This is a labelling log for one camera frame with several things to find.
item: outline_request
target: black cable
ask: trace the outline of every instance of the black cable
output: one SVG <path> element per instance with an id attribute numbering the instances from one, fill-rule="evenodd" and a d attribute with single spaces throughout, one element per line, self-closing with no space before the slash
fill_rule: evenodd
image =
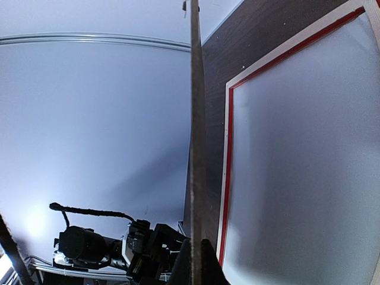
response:
<path id="1" fill-rule="evenodd" d="M 62 211 L 62 215 L 64 215 L 64 219 L 65 219 L 65 222 L 66 222 L 66 229 L 67 229 L 70 226 L 69 218 L 67 217 L 65 211 Z"/>
<path id="2" fill-rule="evenodd" d="M 35 255 L 28 255 L 27 257 L 24 258 L 24 261 L 27 261 L 29 259 L 35 259 L 35 260 L 38 260 L 38 261 L 40 261 L 42 263 L 45 263 L 46 265 L 52 266 L 51 262 L 49 262 L 49 261 L 47 261 L 45 259 L 42 259 L 41 257 L 35 256 Z"/>
<path id="3" fill-rule="evenodd" d="M 58 203 L 51 203 L 49 205 L 49 207 L 50 207 L 50 209 L 52 209 L 54 211 L 69 212 L 69 213 L 91 215 L 91 216 L 119 217 L 119 218 L 128 219 L 130 221 L 135 221 L 131 216 L 124 214 L 122 212 L 99 211 L 99 210 L 92 210 L 92 209 L 64 207 L 62 205 L 59 205 Z"/>
<path id="4" fill-rule="evenodd" d="M 78 265 L 80 267 L 83 267 L 83 268 L 86 268 L 86 269 L 94 269 L 94 270 L 98 270 L 98 269 L 101 269 L 101 268 L 104 268 L 104 267 L 107 267 L 111 264 L 111 261 L 112 259 L 109 258 L 106 262 L 104 263 L 101 263 L 101 264 L 95 264 L 95 263 L 90 263 L 90 262 L 83 262 L 83 261 L 80 261 L 80 260 L 77 260 L 77 259 L 73 259 L 72 262 L 75 264 L 75 265 Z"/>

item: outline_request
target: white frame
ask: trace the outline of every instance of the white frame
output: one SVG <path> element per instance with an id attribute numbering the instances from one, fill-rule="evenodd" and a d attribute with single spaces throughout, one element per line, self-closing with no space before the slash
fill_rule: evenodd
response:
<path id="1" fill-rule="evenodd" d="M 229 102 L 233 89 L 240 86 L 244 82 L 250 80 L 257 74 L 262 73 L 265 70 L 271 68 L 273 65 L 278 64 L 280 61 L 298 52 L 300 49 L 306 47 L 307 45 L 315 42 L 316 40 L 319 40 L 326 34 L 343 26 L 345 23 L 354 20 L 356 17 L 358 17 L 360 14 L 363 14 L 364 12 L 367 14 L 369 18 L 378 47 L 380 49 L 380 0 L 349 0 L 346 3 L 337 7 L 336 9 L 332 10 L 327 15 L 323 16 L 319 20 L 315 21 L 313 24 L 309 25 L 307 28 L 303 29 L 295 36 L 291 37 L 289 40 L 272 50 L 270 53 L 256 61 L 254 64 L 252 64 L 247 69 L 245 69 L 240 74 L 238 74 L 237 76 L 235 76 L 227 82 L 224 118 L 223 175 L 221 185 L 220 215 L 216 250 L 217 258 L 219 259 L 221 265 L 223 264 L 224 257 L 221 256 L 221 254 L 223 254 L 222 251 L 224 252 L 224 248 L 222 248 L 222 240 L 226 238 L 226 230 L 228 227 L 228 216 L 226 216 L 227 218 L 224 216 L 228 215 L 228 204 L 226 206 L 227 213 L 225 213 L 224 208 L 226 200 L 226 187 L 228 187 L 228 189 L 230 187 L 230 185 L 226 185 L 226 180 L 230 172 L 230 169 L 228 169 L 227 165 L 231 163 L 228 162 L 227 153 L 229 150 L 229 140 L 232 141 L 232 138 L 229 138 L 230 135 L 232 136 L 232 133 L 229 135 Z M 376 265 L 376 270 L 373 274 L 371 285 L 380 285 L 380 260 Z"/>

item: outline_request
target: metal rail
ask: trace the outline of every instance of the metal rail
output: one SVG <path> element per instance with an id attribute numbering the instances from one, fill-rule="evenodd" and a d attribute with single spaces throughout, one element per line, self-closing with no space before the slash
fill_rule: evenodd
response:
<path id="1" fill-rule="evenodd" d="M 147 46 L 151 48 L 177 50 L 180 52 L 191 51 L 190 44 L 187 43 L 125 34 L 40 33 L 0 37 L 0 46 L 49 42 L 107 43 L 111 45 Z"/>
<path id="2" fill-rule="evenodd" d="M 131 278 L 127 277 L 125 274 L 117 274 L 117 273 L 106 273 L 106 272 L 93 272 L 93 271 L 75 271 L 75 270 L 65 270 L 56 267 L 52 267 L 51 265 L 46 264 L 38 264 L 36 262 L 31 262 L 31 267 L 35 270 L 40 270 L 44 272 L 59 274 L 63 276 L 69 277 L 79 277 L 79 278 L 93 278 L 100 280 L 109 280 L 109 281 L 125 281 L 128 282 Z"/>

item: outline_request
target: whiteboard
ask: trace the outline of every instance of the whiteboard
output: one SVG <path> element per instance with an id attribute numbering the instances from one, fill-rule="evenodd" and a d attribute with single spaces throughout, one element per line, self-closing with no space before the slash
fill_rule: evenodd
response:
<path id="1" fill-rule="evenodd" d="M 362 14 L 233 90 L 232 284 L 369 284 L 380 252 L 379 78 Z"/>

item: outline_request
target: white ceiling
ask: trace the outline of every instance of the white ceiling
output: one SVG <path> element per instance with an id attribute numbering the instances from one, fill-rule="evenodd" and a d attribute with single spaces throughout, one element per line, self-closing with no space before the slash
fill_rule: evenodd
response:
<path id="1" fill-rule="evenodd" d="M 199 0 L 201 35 L 206 39 L 242 0 Z M 182 0 L 4 0 L 0 36 L 94 32 L 190 40 L 189 14 Z"/>
<path id="2" fill-rule="evenodd" d="M 239 0 L 201 0 L 203 39 Z M 182 0 L 0 1 L 0 36 L 93 32 L 189 43 Z M 51 202 L 183 218 L 190 54 L 100 43 L 0 46 L 0 210 L 23 250 L 52 257 Z M 69 214 L 119 238 L 127 221 Z"/>

